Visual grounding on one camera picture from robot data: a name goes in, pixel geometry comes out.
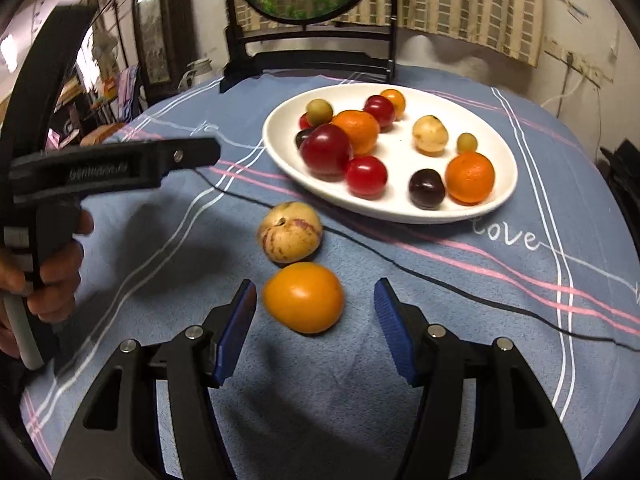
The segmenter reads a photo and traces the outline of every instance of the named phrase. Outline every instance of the black cable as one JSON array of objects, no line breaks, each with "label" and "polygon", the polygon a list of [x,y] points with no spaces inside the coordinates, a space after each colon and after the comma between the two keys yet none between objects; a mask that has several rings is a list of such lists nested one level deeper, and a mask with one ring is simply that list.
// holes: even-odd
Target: black cable
[{"label": "black cable", "polygon": [[[200,170],[193,170],[193,171],[197,175],[199,175],[209,186],[213,187],[216,191],[219,191],[220,193],[224,193],[224,194],[227,194],[227,195],[232,196],[234,198],[237,198],[239,200],[244,200],[245,202],[250,202],[252,204],[259,205],[259,206],[262,206],[262,207],[265,207],[265,208],[268,208],[268,209],[272,209],[274,207],[273,205],[271,205],[271,204],[269,204],[267,202],[262,202],[261,200],[258,200],[256,198],[251,198],[251,197],[248,197],[248,196],[241,195],[239,193],[234,193],[233,191],[224,190],[224,189],[216,186],[214,183],[212,183],[212,181],[210,181]],[[503,310],[505,312],[512,312],[514,314],[521,314],[522,316],[530,317],[532,319],[535,319],[535,320],[538,320],[538,321],[544,323],[545,325],[547,325],[548,327],[552,328],[553,330],[556,330],[556,332],[560,332],[560,333],[562,333],[562,334],[564,334],[566,336],[575,337],[576,339],[582,339],[584,341],[592,341],[592,342],[600,342],[600,343],[613,343],[614,345],[619,346],[620,348],[624,348],[626,350],[631,350],[632,352],[640,352],[640,348],[634,348],[633,346],[630,346],[630,345],[628,345],[626,343],[621,343],[620,341],[616,341],[612,337],[597,336],[597,335],[586,335],[586,334],[578,334],[578,333],[575,333],[575,332],[570,332],[569,330],[566,330],[564,328],[560,328],[559,326],[554,325],[551,321],[549,321],[549,320],[545,319],[544,317],[540,316],[540,314],[536,314],[535,312],[530,312],[529,310],[526,310],[524,308],[520,308],[519,306],[513,306],[513,305],[501,303],[500,301],[493,301],[493,300],[488,300],[486,298],[481,298],[480,296],[476,296],[475,294],[471,294],[470,292],[467,292],[466,290],[463,290],[461,288],[457,288],[455,285],[451,285],[450,283],[443,282],[443,281],[438,280],[436,278],[432,278],[431,276],[427,276],[426,274],[418,272],[417,270],[409,269],[408,267],[405,267],[404,265],[401,265],[398,262],[396,262],[393,258],[390,258],[389,256],[386,256],[386,254],[381,253],[379,250],[368,246],[366,243],[361,242],[357,238],[354,238],[351,235],[348,235],[347,233],[343,233],[342,231],[340,231],[338,229],[334,229],[332,227],[327,227],[327,226],[323,226],[322,228],[325,231],[329,232],[329,233],[338,235],[338,236],[344,238],[345,240],[348,240],[348,241],[350,241],[350,242],[362,247],[363,249],[366,249],[367,251],[369,251],[369,252],[375,254],[376,256],[378,256],[379,258],[385,260],[387,263],[390,263],[396,269],[402,270],[402,272],[410,274],[411,276],[419,278],[420,280],[424,280],[425,282],[433,283],[433,285],[437,285],[437,286],[439,286],[441,288],[445,288],[446,290],[454,292],[455,294],[457,294],[459,296],[462,296],[463,298],[467,298],[468,300],[475,301],[476,303],[481,303],[481,304],[483,304],[485,306],[488,306],[488,307],[491,307],[491,308],[495,308],[497,310]]]},{"label": "black cable", "polygon": [[118,38],[120,40],[120,48],[122,50],[122,59],[126,68],[129,67],[129,60],[127,59],[127,52],[124,49],[124,41],[122,41],[122,30],[120,29],[120,17],[118,16],[118,0],[112,0],[113,2],[113,17],[116,21],[116,28],[118,29]]},{"label": "black cable", "polygon": [[593,160],[598,160],[598,150],[600,149],[600,143],[602,142],[602,102],[600,101],[600,87],[596,87],[596,93],[598,94],[598,145],[596,146],[596,152],[593,155]]},{"label": "black cable", "polygon": [[560,95],[560,102],[558,103],[558,113],[556,114],[556,119],[560,118],[560,111],[562,110],[562,101],[564,100],[564,93],[566,92],[566,84],[569,81],[569,74],[571,73],[571,69],[574,66],[574,53],[568,52],[566,55],[566,72],[564,72],[564,81],[562,82],[562,91]]}]

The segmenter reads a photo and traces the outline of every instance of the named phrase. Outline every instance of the red tomato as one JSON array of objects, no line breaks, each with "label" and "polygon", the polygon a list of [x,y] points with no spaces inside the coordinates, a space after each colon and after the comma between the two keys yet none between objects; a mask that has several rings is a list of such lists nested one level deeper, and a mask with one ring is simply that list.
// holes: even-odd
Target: red tomato
[{"label": "red tomato", "polygon": [[300,155],[313,173],[344,175],[351,158],[351,141],[335,124],[322,124],[300,144]]},{"label": "red tomato", "polygon": [[364,103],[363,110],[373,115],[380,128],[388,128],[396,120],[396,109],[393,103],[382,95],[372,95]]},{"label": "red tomato", "polygon": [[347,186],[356,195],[374,196],[386,186],[386,167],[375,156],[357,156],[347,167]]},{"label": "red tomato", "polygon": [[311,124],[306,120],[306,114],[302,114],[300,120],[298,121],[298,126],[301,130],[306,130],[307,128],[311,128]]}]

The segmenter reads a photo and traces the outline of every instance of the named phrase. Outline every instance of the orange fruit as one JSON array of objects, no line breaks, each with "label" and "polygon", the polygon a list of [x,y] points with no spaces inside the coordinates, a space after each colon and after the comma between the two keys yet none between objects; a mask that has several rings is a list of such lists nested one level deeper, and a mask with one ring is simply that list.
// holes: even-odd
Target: orange fruit
[{"label": "orange fruit", "polygon": [[494,165],[480,153],[462,153],[451,160],[444,180],[453,199],[463,204],[477,204],[494,188]]},{"label": "orange fruit", "polygon": [[404,110],[406,110],[406,99],[402,95],[402,92],[396,90],[395,88],[388,88],[380,92],[382,97],[386,97],[391,101],[391,104],[396,109],[396,121],[400,118],[402,114],[404,114]]},{"label": "orange fruit", "polygon": [[264,285],[262,303],[284,326],[303,334],[316,334],[340,319],[344,293],[329,269],[298,262],[277,272]]},{"label": "orange fruit", "polygon": [[343,129],[351,141],[353,155],[366,155],[378,142],[380,125],[376,118],[361,110],[345,110],[331,120]]}]

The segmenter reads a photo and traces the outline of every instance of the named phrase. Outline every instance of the white stripe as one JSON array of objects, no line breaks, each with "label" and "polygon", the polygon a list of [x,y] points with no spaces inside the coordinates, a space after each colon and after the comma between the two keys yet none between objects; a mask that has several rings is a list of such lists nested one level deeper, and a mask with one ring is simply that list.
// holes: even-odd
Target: white stripe
[{"label": "white stripe", "polygon": [[[362,72],[353,72],[348,79],[343,80],[340,84],[342,83],[347,83],[350,84],[351,78],[353,76],[356,76],[355,79],[357,80],[360,76],[362,75]],[[151,116],[149,116],[148,118],[146,118],[146,122],[142,121],[141,124],[139,124],[133,131],[132,134],[134,135],[135,133],[137,133],[138,131],[140,131],[146,124],[148,124],[148,122],[150,122],[153,118],[157,118],[161,115],[163,115],[164,113],[166,113],[167,111],[171,110],[173,107],[175,107],[175,105],[180,104],[183,101],[186,101],[187,99],[203,92],[206,91],[210,88],[213,88],[214,86],[216,86],[220,80],[222,78],[213,81],[209,84],[207,84],[206,86],[199,88],[197,91],[193,91],[193,92],[187,92],[187,95],[185,95],[184,97],[179,97],[178,99],[174,100],[173,102],[171,102],[170,104],[165,105],[163,108],[161,108],[161,110],[158,110],[158,112],[152,114]],[[257,146],[254,147],[254,150],[249,153],[249,155],[243,157],[241,160],[239,160],[237,162],[244,162],[247,158],[249,158],[256,149],[258,149],[258,147],[261,145],[262,141],[260,141],[258,143]],[[247,164],[247,168],[250,168],[253,164],[255,164],[258,160],[258,158],[262,155],[262,153],[264,152],[264,148],[261,148],[258,152],[258,155],[256,155],[256,157],[254,158],[254,160],[252,160],[249,164]],[[242,173],[242,171],[244,170],[244,168],[240,168],[238,169],[238,171],[236,171],[236,174]],[[224,180],[224,176],[222,176],[218,182],[218,186],[220,185],[220,183],[222,183],[222,181]],[[229,188],[229,186],[231,185],[231,183],[233,182],[234,178],[231,177],[229,182],[227,183],[226,187],[225,187],[225,191]],[[176,229],[176,231],[174,232],[174,234],[171,236],[171,238],[169,240],[167,240],[167,242],[164,244],[164,246],[162,246],[161,249],[157,250],[150,258],[147,259],[147,261],[145,263],[143,263],[141,266],[139,266],[137,269],[133,270],[132,273],[130,273],[129,276],[126,277],[126,279],[123,281],[123,283],[120,285],[120,288],[118,289],[114,300],[112,301],[110,307],[108,308],[107,312],[105,312],[105,314],[103,314],[102,318],[100,318],[100,321],[94,326],[94,330],[92,330],[91,334],[84,340],[84,342],[82,343],[82,346],[74,353],[73,357],[67,362],[67,364],[65,366],[62,367],[62,369],[59,372],[59,375],[61,375],[62,373],[64,373],[66,370],[68,370],[72,363],[75,362],[76,358],[78,357],[79,353],[89,344],[89,342],[91,341],[92,335],[95,335],[95,331],[97,330],[97,327],[103,322],[103,320],[108,316],[108,314],[110,313],[111,309],[113,308],[113,305],[116,301],[116,298],[118,297],[119,293],[122,291],[122,289],[124,288],[124,285],[126,284],[126,282],[128,282],[129,279],[131,279],[133,276],[135,276],[138,272],[140,272],[140,270],[143,270],[146,266],[148,266],[148,264],[160,253],[162,253],[167,247],[168,245],[171,243],[171,241],[173,241],[175,239],[175,237],[177,236],[178,232],[180,231],[180,229],[182,228],[182,226],[184,225],[184,222],[186,221],[188,214],[190,213],[191,209],[193,208],[194,204],[203,196],[205,196],[206,194],[210,193],[211,191],[213,191],[214,188],[211,187],[208,190],[204,190],[203,192],[201,192],[190,204],[189,208],[187,209],[187,212],[185,213],[184,217],[182,218],[182,222],[180,222],[180,225],[178,226],[178,228]],[[145,283],[147,283],[153,276],[156,275],[156,273],[164,266],[165,263],[167,263],[167,261],[169,259],[171,259],[171,257],[173,256],[173,254],[175,254],[175,251],[177,251],[182,243],[184,242],[184,239],[186,238],[186,236],[189,234],[190,230],[191,230],[191,226],[193,225],[193,223],[195,222],[195,219],[208,207],[214,205],[218,200],[220,200],[223,197],[223,194],[219,194],[215,199],[213,199],[212,201],[208,202],[207,204],[205,204],[203,207],[201,207],[196,214],[194,215],[194,218],[192,219],[191,223],[189,224],[189,227],[187,228],[187,231],[185,232],[185,234],[183,235],[183,237],[181,238],[180,242],[178,243],[177,247],[169,254],[169,256],[167,256],[161,263],[160,265],[150,274],[148,275],[146,278],[144,278],[143,280],[141,280],[139,283],[137,283],[135,286],[133,286],[133,288],[127,292],[127,294],[124,295],[123,299],[120,301],[120,303],[118,304],[117,308],[116,308],[116,312],[114,313],[113,317],[111,318],[110,322],[108,323],[108,325],[105,327],[105,329],[102,331],[102,333],[100,334],[100,337],[98,338],[96,344],[94,345],[93,349],[91,350],[89,356],[85,359],[84,362],[82,362],[82,364],[78,367],[78,369],[76,370],[76,372],[74,373],[73,377],[68,380],[65,384],[63,384],[56,392],[55,396],[53,397],[53,401],[51,406],[49,407],[49,410],[47,412],[47,415],[43,418],[43,420],[38,424],[38,428],[36,428],[35,432],[42,430],[42,428],[44,427],[44,425],[49,421],[52,413],[53,413],[53,409],[55,408],[56,403],[58,402],[58,399],[60,398],[60,396],[62,395],[62,393],[64,393],[65,390],[67,390],[69,387],[71,387],[77,380],[78,377],[80,376],[80,374],[82,373],[82,371],[84,371],[84,369],[86,368],[86,366],[89,364],[89,362],[91,361],[91,359],[94,357],[95,352],[97,350],[98,345],[100,344],[100,342],[102,341],[102,339],[104,338],[105,334],[107,333],[107,331],[110,329],[111,325],[113,324],[113,321],[115,320],[115,317],[118,315],[120,308],[122,307],[124,301],[126,301],[126,299],[129,298],[129,296],[135,292],[136,290],[138,290],[140,288],[140,286],[145,285]],[[45,398],[44,402],[41,403],[41,405],[38,407],[36,413],[34,414],[33,417],[31,417],[31,420],[29,421],[29,423],[26,426],[26,429],[29,431],[32,427],[33,427],[33,423],[37,421],[37,418],[42,414],[42,412],[44,411],[44,409],[46,409],[47,407],[47,403],[50,401],[53,390],[55,389],[57,385],[57,377],[54,377],[53,383],[47,393],[47,397]]]},{"label": "white stripe", "polygon": [[[260,156],[262,154],[262,152],[264,151],[264,148],[261,147],[261,144],[262,144],[262,141],[260,141],[257,146],[254,146],[254,150],[252,152],[250,152],[248,155],[245,155],[243,158],[238,160],[237,164],[241,164],[242,162],[244,162],[245,160],[250,158],[256,151],[258,151],[258,155],[257,156]],[[220,177],[220,179],[216,183],[216,185],[220,186],[220,184],[222,184],[222,182],[224,181],[225,178],[226,178],[225,175]],[[80,346],[80,348],[78,348],[78,350],[76,350],[76,352],[72,355],[71,359],[69,359],[69,361],[66,362],[66,364],[60,369],[60,371],[58,373],[59,376],[61,376],[63,373],[65,373],[67,370],[69,370],[69,368],[71,368],[73,366],[73,364],[79,358],[79,356],[82,353],[82,351],[84,351],[84,349],[92,342],[92,340],[94,339],[95,333],[98,330],[98,327],[105,321],[105,319],[111,313],[111,311],[112,311],[112,309],[113,309],[113,307],[114,307],[114,305],[116,303],[116,300],[117,300],[118,296],[120,295],[122,289],[127,285],[127,283],[129,283],[130,280],[132,280],[136,275],[138,275],[140,272],[142,272],[142,270],[144,270],[146,267],[148,267],[149,264],[151,264],[151,262],[155,259],[156,256],[158,256],[159,254],[164,252],[164,250],[175,240],[177,235],[180,233],[180,230],[184,226],[184,223],[187,221],[187,218],[189,217],[189,213],[191,212],[193,207],[196,205],[196,203],[202,197],[204,197],[205,195],[208,195],[209,193],[211,193],[213,191],[215,191],[215,188],[210,187],[209,189],[204,190],[198,196],[196,196],[196,198],[194,198],[191,201],[191,203],[189,204],[189,207],[187,208],[187,211],[185,212],[184,216],[182,217],[182,221],[180,222],[180,225],[178,225],[177,229],[174,231],[174,234],[171,235],[171,237],[164,243],[164,245],[162,247],[160,247],[155,253],[153,253],[150,257],[148,257],[148,259],[146,259],[146,261],[144,261],[140,266],[138,266],[134,270],[132,270],[129,273],[129,275],[123,280],[123,282],[120,284],[120,288],[118,288],[116,294],[114,295],[113,301],[111,301],[111,304],[110,304],[109,308],[105,311],[104,314],[102,314],[102,317],[100,318],[98,323],[95,324],[94,328],[89,333],[89,335],[85,338],[85,340],[82,343],[82,345]],[[49,403],[49,401],[51,399],[51,396],[53,394],[53,391],[56,388],[57,382],[58,382],[58,378],[56,376],[54,376],[53,383],[52,383],[51,387],[49,388],[49,391],[47,392],[47,397],[40,404],[40,406],[38,407],[38,409],[35,412],[35,415],[33,417],[31,417],[31,420],[29,421],[29,423],[26,426],[27,430],[29,430],[32,427],[34,419],[39,417],[40,414],[43,412],[43,410],[46,409],[47,404]]]},{"label": "white stripe", "polygon": [[202,121],[197,128],[194,128],[193,131],[189,134],[189,136],[191,137],[193,134],[199,132],[201,129],[203,129],[205,126],[207,126],[207,121]]},{"label": "white stripe", "polygon": [[177,130],[185,130],[186,132],[192,132],[194,129],[188,126],[181,126],[180,124],[172,123],[171,121],[162,121],[153,116],[145,116],[145,119],[149,119],[151,123],[163,124],[164,126],[171,126],[172,128],[176,128]]},{"label": "white stripe", "polygon": [[540,242],[540,245],[542,245],[543,247],[546,247],[547,249],[552,250],[553,252],[555,252],[557,254],[560,254],[561,256],[565,257],[567,260],[571,260],[572,262],[575,262],[575,263],[580,264],[582,266],[588,267],[589,269],[595,270],[596,272],[598,272],[599,274],[602,274],[603,276],[606,276],[607,278],[610,278],[612,280],[616,280],[617,282],[622,283],[623,285],[627,286],[629,288],[629,290],[631,290],[633,292],[634,295],[636,295],[638,293],[638,289],[636,288],[636,286],[631,285],[631,283],[629,283],[624,278],[620,278],[620,276],[616,276],[615,274],[611,274],[610,272],[607,272],[606,270],[603,270],[603,269],[601,269],[599,267],[591,265],[589,262],[585,262],[584,260],[581,260],[580,258],[576,258],[575,256],[570,256],[570,255],[566,254],[563,251],[558,251],[557,249],[554,249],[554,248],[548,246],[545,243]]},{"label": "white stripe", "polygon": [[201,88],[198,88],[198,89],[195,89],[195,90],[189,90],[189,91],[187,91],[187,92],[185,92],[183,94],[180,94],[180,96],[178,98],[176,98],[173,101],[165,104],[164,107],[160,108],[157,112],[154,112],[153,114],[151,114],[151,116],[146,116],[145,119],[140,121],[140,124],[138,124],[138,126],[135,126],[133,128],[132,133],[135,134],[135,133],[139,132],[142,128],[144,128],[147,124],[149,124],[151,117],[157,118],[157,117],[163,116],[165,113],[167,113],[169,110],[172,110],[177,105],[179,105],[179,104],[181,104],[181,103],[183,103],[185,101],[188,101],[192,97],[196,97],[196,95],[198,95],[198,94],[201,94],[203,92],[206,92],[207,90],[215,88],[216,86],[218,86],[218,84],[220,83],[221,80],[222,80],[222,78],[215,79],[214,81],[210,81],[209,83],[207,83],[206,85],[204,85]]},{"label": "white stripe", "polygon": [[[527,153],[529,153],[529,156],[531,158],[531,161],[533,163],[533,168],[536,170],[536,175],[538,176],[538,181],[540,183],[540,189],[542,189],[542,195],[545,198],[545,203],[546,203],[546,208],[549,211],[549,218],[551,218],[551,225],[554,228],[554,234],[556,235],[556,241],[558,242],[558,248],[560,249],[561,253],[562,253],[562,262],[564,263],[564,268],[566,269],[566,273],[567,276],[569,277],[569,286],[571,288],[574,288],[574,277],[571,274],[571,269],[569,268],[569,263],[566,260],[566,257],[564,256],[564,247],[562,247],[562,240],[560,239],[560,235],[558,233],[558,228],[556,227],[556,220],[554,219],[554,212],[551,209],[551,204],[549,203],[549,199],[546,195],[546,189],[545,189],[545,184],[542,182],[542,177],[540,176],[540,172],[538,171],[538,165],[536,164],[536,159],[533,158],[533,154],[531,153],[531,150],[529,149],[529,144],[527,143],[527,137],[525,137],[524,135],[524,130],[522,129],[522,126],[520,124],[520,121],[518,120],[518,117],[516,115],[516,113],[513,111],[513,108],[511,108],[511,104],[510,102],[507,100],[507,98],[505,98],[499,90],[496,90],[498,92],[498,94],[500,95],[500,97],[502,97],[504,99],[504,101],[507,103],[507,106],[509,107],[509,110],[511,111],[511,113],[513,114],[513,118],[516,121],[516,124],[518,125],[518,129],[520,130],[520,135],[522,136],[522,140],[524,142],[524,145],[527,149]],[[574,294],[572,292],[569,293],[569,306],[574,306]],[[572,330],[572,318],[574,316],[573,312],[569,312],[568,313],[568,329],[569,331]],[[569,336],[569,354],[571,356],[571,383],[569,385],[569,393],[566,397],[566,400],[564,402],[564,407],[562,408],[562,412],[560,413],[560,422],[562,422],[562,420],[564,419],[564,416],[566,415],[567,409],[569,408],[569,403],[571,403],[571,398],[574,396],[574,386],[575,386],[575,357],[574,357],[574,338]]]},{"label": "white stripe", "polygon": [[[491,88],[491,92],[494,94],[494,96],[498,99],[498,101],[500,101],[500,104],[502,105],[502,108],[504,109],[505,113],[507,114],[507,117],[509,118],[509,122],[511,123],[511,127],[513,128],[513,135],[516,138],[516,142],[518,143],[518,147],[520,149],[520,153],[522,154],[522,158],[524,159],[524,163],[527,167],[527,173],[529,173],[529,180],[531,181],[531,186],[533,188],[533,193],[536,197],[536,203],[538,204],[538,211],[540,213],[540,219],[542,220],[542,225],[544,226],[545,229],[545,233],[546,233],[546,239],[549,242],[549,245],[551,247],[553,247],[554,245],[551,243],[551,234],[549,234],[549,228],[546,225],[546,219],[545,219],[545,215],[542,212],[542,204],[540,203],[540,197],[538,195],[538,188],[536,187],[536,184],[533,180],[533,174],[531,173],[531,167],[529,165],[529,161],[527,160],[527,156],[524,153],[524,149],[522,148],[522,143],[520,142],[520,138],[518,137],[518,132],[516,130],[516,126],[513,123],[513,119],[511,118],[511,115],[509,113],[509,111],[507,110],[507,107],[504,105],[504,102],[502,102],[502,95],[498,95],[496,93],[496,90],[494,88]],[[552,252],[553,256],[554,256],[554,260],[556,261],[556,283],[558,284],[558,286],[562,285],[562,270],[560,269],[560,261],[558,260],[558,256],[556,255],[556,252],[553,251]],[[556,292],[556,303],[562,303],[562,293],[558,290]],[[558,318],[558,327],[562,328],[562,316],[561,316],[561,311],[560,309],[556,309],[556,316]],[[560,346],[562,347],[562,367],[560,369],[560,378],[558,379],[558,386],[556,386],[556,392],[554,393],[554,397],[551,401],[551,404],[555,407],[556,406],[556,402],[558,402],[558,397],[560,396],[560,391],[562,390],[562,385],[564,384],[564,375],[566,373],[566,349],[564,348],[564,336],[562,336],[562,333],[559,333],[560,335]]]},{"label": "white stripe", "polygon": [[[205,126],[205,131],[206,132],[210,132],[211,130],[208,130],[209,126]],[[249,146],[248,144],[241,144],[240,142],[233,142],[232,140],[227,139],[220,130],[216,129],[215,130],[215,135],[216,137],[219,137],[221,140],[223,140],[224,142],[226,142],[227,144],[230,144],[231,146],[235,146],[236,148],[246,148],[248,150],[252,149],[253,146]]]}]

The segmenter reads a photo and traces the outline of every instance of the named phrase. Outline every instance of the pink stripe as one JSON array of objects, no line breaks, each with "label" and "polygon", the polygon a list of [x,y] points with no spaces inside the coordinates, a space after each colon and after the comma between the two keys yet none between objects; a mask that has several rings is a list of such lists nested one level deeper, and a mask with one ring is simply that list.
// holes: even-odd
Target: pink stripe
[{"label": "pink stripe", "polygon": [[219,168],[216,168],[214,166],[210,166],[209,169],[211,171],[213,171],[213,173],[217,173],[217,174],[220,174],[220,175],[226,175],[226,176],[232,176],[234,178],[239,178],[240,180],[244,180],[246,182],[249,182],[250,184],[257,184],[260,187],[263,187],[263,188],[266,188],[266,189],[271,189],[272,191],[277,191],[279,193],[285,193],[285,194],[294,196],[295,198],[304,199],[304,197],[302,195],[296,193],[295,191],[292,191],[290,189],[285,189],[283,187],[272,186],[271,184],[265,184],[264,182],[260,182],[259,180],[254,180],[252,178],[244,176],[243,174],[231,173],[230,171],[220,170]]},{"label": "pink stripe", "polygon": [[577,288],[573,288],[573,287],[570,287],[570,286],[554,285],[552,283],[543,282],[542,280],[537,280],[535,278],[531,278],[530,276],[526,276],[525,274],[523,274],[521,272],[518,272],[515,269],[512,269],[510,266],[508,266],[507,264],[503,263],[502,261],[500,261],[498,258],[493,256],[492,254],[489,254],[486,251],[483,251],[482,249],[480,249],[478,247],[475,247],[473,245],[465,244],[465,243],[462,243],[462,242],[455,242],[453,240],[446,240],[446,239],[442,239],[442,238],[436,238],[436,237],[433,237],[433,236],[429,236],[427,234],[417,233],[417,232],[409,229],[406,226],[399,226],[399,227],[402,230],[407,231],[408,233],[412,234],[413,236],[415,236],[417,238],[421,238],[423,240],[427,240],[429,242],[435,242],[435,243],[440,244],[440,245],[444,245],[444,246],[447,246],[447,247],[453,247],[453,248],[460,249],[460,250],[463,250],[463,251],[468,251],[470,253],[481,254],[482,256],[485,256],[486,258],[489,258],[490,260],[493,260],[494,262],[496,262],[500,266],[504,267],[509,272],[512,272],[513,274],[515,274],[519,278],[525,280],[526,282],[533,283],[534,285],[541,286],[543,288],[548,288],[549,290],[556,290],[556,291],[559,291],[559,292],[565,292],[567,294],[575,294],[576,296],[580,296],[582,298],[586,298],[587,300],[593,301],[593,303],[599,305],[604,310],[608,310],[610,313],[615,314],[616,316],[625,317],[626,319],[628,319],[630,321],[633,321],[634,323],[640,323],[640,318],[638,318],[636,316],[633,316],[631,314],[628,314],[627,312],[624,312],[622,310],[618,310],[616,308],[613,308],[612,306],[608,305],[607,303],[604,303],[603,301],[596,300],[593,296],[591,296],[590,294],[588,294],[586,292],[583,292],[582,290],[578,290]]},{"label": "pink stripe", "polygon": [[[249,182],[251,184],[255,184],[256,186],[259,187],[264,187],[266,189],[271,189],[277,192],[281,192],[281,193],[285,193],[291,196],[295,196],[296,198],[303,198],[302,196],[300,196],[298,193],[295,193],[289,189],[284,189],[278,186],[272,186],[271,184],[265,184],[263,182],[260,182],[258,180],[254,180],[252,178],[249,178],[247,176],[244,175],[238,175],[235,173],[230,173],[228,171],[223,171],[223,170],[219,170],[217,168],[209,168],[211,171],[218,173],[218,174],[226,174],[228,176],[234,176],[236,178],[239,178],[240,180],[244,180],[246,182]],[[511,283],[511,285],[516,286],[517,288],[519,288],[520,290],[522,290],[524,293],[526,293],[528,296],[534,298],[535,300],[539,301],[540,303],[549,306],[551,308],[554,308],[556,310],[562,310],[564,312],[571,312],[574,314],[584,314],[585,316],[593,316],[593,317],[597,317],[602,319],[603,321],[605,321],[606,323],[609,323],[611,326],[622,330],[624,332],[628,332],[630,334],[633,335],[640,335],[640,331],[622,325],[620,323],[617,323],[615,321],[613,321],[612,319],[609,319],[607,316],[605,316],[604,314],[602,314],[601,312],[595,311],[595,310],[591,310],[588,308],[580,308],[580,307],[576,307],[576,306],[568,306],[567,304],[564,303],[554,303],[552,301],[546,300],[545,298],[542,298],[541,296],[537,295],[535,292],[533,292],[532,290],[529,290],[528,288],[526,288],[525,286],[523,286],[522,284],[516,282],[514,279],[510,278],[509,276],[506,276],[500,272],[496,272],[494,270],[489,270],[489,269],[483,269],[482,267],[478,267],[475,265],[471,265],[471,264],[466,264],[463,262],[459,262],[457,260],[452,260],[450,258],[447,258],[446,256],[441,256],[439,254],[435,254],[435,253],[431,253],[429,251],[425,251],[423,249],[419,249],[416,247],[413,247],[411,245],[402,243],[400,240],[397,240],[396,238],[392,238],[383,234],[380,234],[379,232],[375,231],[374,229],[368,228],[362,224],[359,224],[358,222],[354,222],[349,218],[346,218],[344,215],[342,215],[338,210],[334,210],[334,212],[343,218],[343,221],[352,224],[353,226],[355,226],[357,229],[360,229],[361,231],[364,231],[366,233],[369,233],[381,240],[384,240],[388,243],[391,243],[397,247],[403,248],[407,251],[411,251],[412,253],[416,253],[416,254],[420,254],[421,256],[426,256],[428,258],[431,258],[433,260],[442,262],[442,263],[446,263],[449,264],[453,267],[457,267],[459,269],[463,269],[463,270],[468,270],[469,272],[473,272],[475,274],[481,274],[483,276],[489,276],[491,278],[496,278],[498,280],[507,282],[507,283]]]},{"label": "pink stripe", "polygon": [[[33,407],[33,402],[31,402],[31,396],[29,394],[29,390],[27,388],[24,389],[24,395],[22,396],[24,399],[24,405],[27,407],[27,413],[29,415],[30,422],[37,422],[38,418],[36,417],[36,410]],[[49,466],[53,468],[55,460],[53,459],[53,455],[51,454],[49,447],[47,447],[47,443],[44,441],[44,437],[40,433],[40,431],[33,431],[31,433],[31,439],[33,443],[40,443],[40,450],[43,452],[45,458],[49,460]]]},{"label": "pink stripe", "polygon": [[126,136],[124,136],[122,138],[122,140],[129,140],[129,139],[133,139],[135,137],[149,137],[151,139],[164,139],[164,137],[158,135],[158,134],[152,134],[149,132],[144,132],[142,130],[138,130],[136,132],[129,132]]},{"label": "pink stripe", "polygon": [[[475,106],[477,108],[483,108],[484,110],[490,110],[492,112],[498,112],[499,114],[502,114],[504,116],[506,116],[506,112],[502,109],[502,108],[498,108],[496,106],[487,104],[487,103],[481,103],[479,101],[473,101],[471,99],[466,99],[460,96],[457,96],[455,94],[449,94],[447,92],[441,92],[439,90],[427,90],[428,92],[432,93],[432,94],[436,94],[442,97],[445,97],[447,99],[450,99],[452,101],[458,101],[460,103],[465,103],[465,104],[469,104],[472,106]],[[551,137],[553,137],[555,140],[559,140],[560,142],[564,142],[565,144],[567,144],[568,146],[571,146],[572,148],[576,148],[578,150],[580,150],[580,147],[575,144],[574,142],[571,142],[570,140],[565,139],[563,136],[561,136],[560,134],[556,133],[553,130],[550,130],[548,128],[545,128],[544,126],[541,126],[540,124],[537,123],[533,123],[531,121],[527,121],[526,119],[517,117],[518,120],[520,120],[520,122],[525,123],[527,126],[530,126],[531,128],[538,130],[539,132],[542,132],[544,134],[548,134]]]},{"label": "pink stripe", "polygon": [[231,162],[229,160],[223,160],[222,158],[218,162],[220,162],[221,164],[228,165],[229,169],[231,169],[231,168],[241,168],[243,171],[246,171],[247,173],[256,174],[258,176],[263,176],[265,178],[276,178],[277,180],[289,181],[289,177],[288,176],[279,175],[279,174],[276,174],[276,173],[264,173],[263,171],[252,170],[251,168],[246,168],[246,167],[241,166],[240,164],[237,164],[235,162]]}]

